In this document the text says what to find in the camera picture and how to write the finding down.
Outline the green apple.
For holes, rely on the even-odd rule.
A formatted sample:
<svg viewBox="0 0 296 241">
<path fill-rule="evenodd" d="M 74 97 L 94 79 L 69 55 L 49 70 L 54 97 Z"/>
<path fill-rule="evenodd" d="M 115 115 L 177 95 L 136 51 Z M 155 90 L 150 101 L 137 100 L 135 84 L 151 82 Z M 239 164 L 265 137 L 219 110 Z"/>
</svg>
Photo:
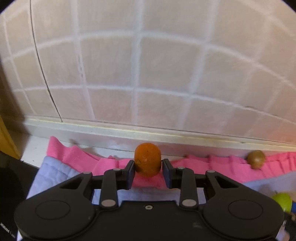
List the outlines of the green apple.
<svg viewBox="0 0 296 241">
<path fill-rule="evenodd" d="M 292 212 L 293 200 L 288 193 L 276 193 L 272 196 L 284 212 Z"/>
</svg>

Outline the large orange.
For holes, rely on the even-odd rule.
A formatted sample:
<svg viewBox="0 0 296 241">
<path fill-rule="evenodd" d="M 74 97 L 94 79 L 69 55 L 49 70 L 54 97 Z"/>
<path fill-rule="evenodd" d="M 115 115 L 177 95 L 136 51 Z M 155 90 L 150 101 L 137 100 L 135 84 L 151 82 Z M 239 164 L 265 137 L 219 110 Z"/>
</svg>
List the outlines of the large orange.
<svg viewBox="0 0 296 241">
<path fill-rule="evenodd" d="M 142 143 L 135 149 L 134 164 L 136 172 L 145 178 L 156 176 L 162 166 L 161 151 L 152 143 Z"/>
</svg>

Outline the brown kiwi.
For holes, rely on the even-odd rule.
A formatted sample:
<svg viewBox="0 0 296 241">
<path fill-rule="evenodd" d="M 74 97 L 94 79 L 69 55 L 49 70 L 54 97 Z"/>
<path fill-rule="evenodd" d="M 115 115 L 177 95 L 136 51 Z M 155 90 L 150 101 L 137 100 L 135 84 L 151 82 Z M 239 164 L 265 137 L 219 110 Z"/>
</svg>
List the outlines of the brown kiwi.
<svg viewBox="0 0 296 241">
<path fill-rule="evenodd" d="M 264 165 L 266 156 L 261 150 L 255 150 L 247 155 L 246 160 L 251 168 L 256 170 L 260 169 Z"/>
</svg>

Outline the pink ruffled cloth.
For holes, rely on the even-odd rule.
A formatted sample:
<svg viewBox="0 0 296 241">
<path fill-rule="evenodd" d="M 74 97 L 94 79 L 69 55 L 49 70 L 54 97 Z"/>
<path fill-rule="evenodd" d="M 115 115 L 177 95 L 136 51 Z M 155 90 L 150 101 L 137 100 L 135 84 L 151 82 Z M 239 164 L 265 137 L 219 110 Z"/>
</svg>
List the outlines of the pink ruffled cloth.
<svg viewBox="0 0 296 241">
<path fill-rule="evenodd" d="M 112 168 L 125 168 L 129 159 L 116 160 L 114 157 L 101 158 L 81 150 L 77 146 L 66 147 L 55 137 L 50 137 L 47 156 L 53 157 L 78 172 L 90 171 L 102 175 Z M 217 171 L 239 183 L 249 186 L 270 185 L 272 190 L 295 191 L 295 153 L 281 153 L 268 156 L 261 169 L 255 170 L 245 160 L 236 156 L 207 158 L 189 155 L 172 161 L 174 167 L 192 169 L 196 174 L 207 170 Z"/>
</svg>

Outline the blue quilted mat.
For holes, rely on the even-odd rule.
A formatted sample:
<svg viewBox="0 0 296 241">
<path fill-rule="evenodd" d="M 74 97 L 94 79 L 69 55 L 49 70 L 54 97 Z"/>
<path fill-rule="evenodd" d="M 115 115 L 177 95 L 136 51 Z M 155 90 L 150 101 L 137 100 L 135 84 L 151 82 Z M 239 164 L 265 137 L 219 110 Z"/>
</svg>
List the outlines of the blue quilted mat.
<svg viewBox="0 0 296 241">
<path fill-rule="evenodd" d="M 46 157 L 15 211 L 23 240 L 295 240 L 295 220 L 270 185 L 249 186 L 217 171 L 196 174 L 197 207 L 180 207 L 180 189 L 135 171 L 119 207 L 100 207 L 103 175 Z"/>
</svg>

